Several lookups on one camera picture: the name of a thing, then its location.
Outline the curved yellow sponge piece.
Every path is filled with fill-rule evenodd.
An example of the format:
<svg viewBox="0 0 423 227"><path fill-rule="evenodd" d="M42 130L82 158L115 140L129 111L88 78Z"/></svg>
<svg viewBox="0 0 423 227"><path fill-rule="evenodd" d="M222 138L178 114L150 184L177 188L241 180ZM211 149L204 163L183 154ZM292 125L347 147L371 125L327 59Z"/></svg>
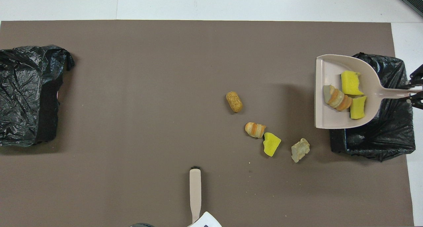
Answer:
<svg viewBox="0 0 423 227"><path fill-rule="evenodd" d="M350 105L350 118L353 120L359 120L365 116L365 102L367 96L360 96L352 98Z"/></svg>

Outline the notched yellow sponge block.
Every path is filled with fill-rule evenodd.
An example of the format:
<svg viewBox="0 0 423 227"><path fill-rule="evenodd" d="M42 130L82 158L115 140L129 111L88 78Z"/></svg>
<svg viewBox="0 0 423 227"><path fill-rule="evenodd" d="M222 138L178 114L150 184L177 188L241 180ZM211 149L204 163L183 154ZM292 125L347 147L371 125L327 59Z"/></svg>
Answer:
<svg viewBox="0 0 423 227"><path fill-rule="evenodd" d="M363 95L364 94L359 89L360 75L361 75L360 72L354 72L350 70L346 70L341 73L340 78L341 78L343 93L345 93L346 95Z"/></svg>

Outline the beige plastic dustpan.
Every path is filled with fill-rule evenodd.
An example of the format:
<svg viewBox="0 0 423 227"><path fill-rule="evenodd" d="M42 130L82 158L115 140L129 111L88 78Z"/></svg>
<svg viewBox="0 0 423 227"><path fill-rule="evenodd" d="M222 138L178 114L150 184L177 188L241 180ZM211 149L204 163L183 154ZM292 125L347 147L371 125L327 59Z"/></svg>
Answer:
<svg viewBox="0 0 423 227"><path fill-rule="evenodd" d="M324 101L323 86L341 86L340 75L350 70L359 72L359 89L367 96L364 117L353 120L347 111L336 111ZM400 90L384 88L375 70L365 61L343 55L321 55L316 58L315 78L315 127L322 129L345 129L369 123L379 111L383 99L404 99L423 95L423 90Z"/></svg>

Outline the thick yellow sponge chunk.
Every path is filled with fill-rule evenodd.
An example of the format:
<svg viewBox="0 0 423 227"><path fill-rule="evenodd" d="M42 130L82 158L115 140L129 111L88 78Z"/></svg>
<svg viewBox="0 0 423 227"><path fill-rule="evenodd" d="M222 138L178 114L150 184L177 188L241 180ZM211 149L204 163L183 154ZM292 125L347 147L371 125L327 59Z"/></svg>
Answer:
<svg viewBox="0 0 423 227"><path fill-rule="evenodd" d="M270 132L265 132L263 134L263 151L264 153L272 157L276 152L277 148L281 144L281 139Z"/></svg>

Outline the brown crusty bread roll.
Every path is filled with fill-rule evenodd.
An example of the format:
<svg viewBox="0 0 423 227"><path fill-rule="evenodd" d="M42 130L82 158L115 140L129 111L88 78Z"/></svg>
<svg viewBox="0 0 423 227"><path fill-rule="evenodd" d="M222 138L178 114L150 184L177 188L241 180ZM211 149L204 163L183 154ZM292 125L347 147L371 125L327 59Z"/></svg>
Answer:
<svg viewBox="0 0 423 227"><path fill-rule="evenodd" d="M226 94L226 100L231 108L231 110L235 113L238 113L243 108L243 103L235 91L228 92Z"/></svg>

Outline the beige hand brush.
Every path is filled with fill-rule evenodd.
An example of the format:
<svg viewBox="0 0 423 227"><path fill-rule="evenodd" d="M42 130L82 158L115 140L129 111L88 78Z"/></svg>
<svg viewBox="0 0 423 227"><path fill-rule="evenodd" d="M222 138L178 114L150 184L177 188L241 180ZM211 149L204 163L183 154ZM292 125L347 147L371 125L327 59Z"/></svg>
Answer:
<svg viewBox="0 0 423 227"><path fill-rule="evenodd" d="M189 204L194 224L200 218L202 206L201 169L198 166L193 166L189 170Z"/></svg>

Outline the open black bag-lined bin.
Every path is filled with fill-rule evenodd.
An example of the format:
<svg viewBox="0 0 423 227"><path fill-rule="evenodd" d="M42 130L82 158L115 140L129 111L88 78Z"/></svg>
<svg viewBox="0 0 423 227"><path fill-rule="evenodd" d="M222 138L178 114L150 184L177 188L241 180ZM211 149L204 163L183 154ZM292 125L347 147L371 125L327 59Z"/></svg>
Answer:
<svg viewBox="0 0 423 227"><path fill-rule="evenodd" d="M368 63L384 88L401 89L408 80L404 62L394 57L358 53L354 58ZM373 119L359 127L329 129L334 153L358 155L385 161L415 150L412 106L404 99L383 99Z"/></svg>

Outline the black bag-covered bin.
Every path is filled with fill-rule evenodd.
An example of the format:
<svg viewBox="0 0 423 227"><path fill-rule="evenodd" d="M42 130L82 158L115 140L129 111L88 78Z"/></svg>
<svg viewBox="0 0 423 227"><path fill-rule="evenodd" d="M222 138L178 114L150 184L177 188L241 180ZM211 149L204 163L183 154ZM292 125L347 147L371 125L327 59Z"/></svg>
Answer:
<svg viewBox="0 0 423 227"><path fill-rule="evenodd" d="M0 50L0 147L29 147L56 138L58 92L75 62L56 45Z"/></svg>

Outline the pale bread chunk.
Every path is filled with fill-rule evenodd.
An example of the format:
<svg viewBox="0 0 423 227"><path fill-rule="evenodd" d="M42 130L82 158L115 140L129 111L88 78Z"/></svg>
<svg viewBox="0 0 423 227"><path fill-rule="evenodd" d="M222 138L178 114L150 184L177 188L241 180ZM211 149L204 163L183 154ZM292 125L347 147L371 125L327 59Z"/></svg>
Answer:
<svg viewBox="0 0 423 227"><path fill-rule="evenodd" d="M295 163L298 163L309 152L310 144L305 138L301 138L300 141L291 146L291 158Z"/></svg>

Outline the brown table mat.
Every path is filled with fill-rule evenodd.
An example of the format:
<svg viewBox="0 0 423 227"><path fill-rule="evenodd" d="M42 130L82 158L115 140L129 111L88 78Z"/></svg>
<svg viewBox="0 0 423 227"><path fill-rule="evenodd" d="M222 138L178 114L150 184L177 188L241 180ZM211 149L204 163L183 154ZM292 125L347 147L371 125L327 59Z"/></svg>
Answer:
<svg viewBox="0 0 423 227"><path fill-rule="evenodd" d="M192 166L222 226L414 225L404 155L335 154L314 127L316 57L395 56L388 23L1 23L0 49L50 44L75 61L57 137L0 147L0 227L187 226ZM272 157L247 123L282 140ZM301 138L310 152L295 163Z"/></svg>

